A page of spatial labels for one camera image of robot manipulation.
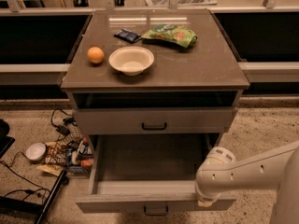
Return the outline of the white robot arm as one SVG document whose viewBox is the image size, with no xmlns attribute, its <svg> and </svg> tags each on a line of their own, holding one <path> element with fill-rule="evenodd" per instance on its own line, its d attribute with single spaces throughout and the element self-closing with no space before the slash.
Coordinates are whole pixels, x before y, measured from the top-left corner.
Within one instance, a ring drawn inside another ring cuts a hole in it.
<svg viewBox="0 0 299 224">
<path fill-rule="evenodd" d="M 241 161 L 224 147 L 212 148 L 196 172 L 198 204 L 209 207 L 238 189 L 274 190 L 270 224 L 299 224 L 299 141 Z"/>
</svg>

